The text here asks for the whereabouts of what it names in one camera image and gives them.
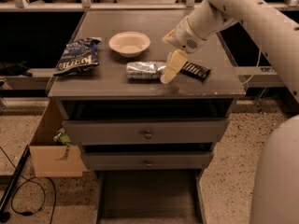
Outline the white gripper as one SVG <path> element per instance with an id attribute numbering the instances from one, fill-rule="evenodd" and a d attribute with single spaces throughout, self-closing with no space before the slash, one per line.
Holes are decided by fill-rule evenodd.
<path id="1" fill-rule="evenodd" d="M 165 44 L 173 44 L 178 48 L 167 56 L 166 66 L 160 77 L 163 84 L 170 83 L 176 77 L 183 65 L 188 61 L 187 53 L 195 53 L 205 45 L 206 36 L 205 25 L 189 15 L 184 17 L 174 30 L 163 37 Z"/>

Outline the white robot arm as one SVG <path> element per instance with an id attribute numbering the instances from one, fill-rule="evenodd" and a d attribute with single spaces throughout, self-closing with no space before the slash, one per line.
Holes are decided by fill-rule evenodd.
<path id="1" fill-rule="evenodd" d="M 177 48 L 161 77 L 171 82 L 188 55 L 207 39 L 239 22 L 294 97 L 299 93 L 298 23 L 264 0 L 204 0 L 164 37 Z M 280 124 L 261 153 L 249 224 L 299 224 L 299 116 Z"/>

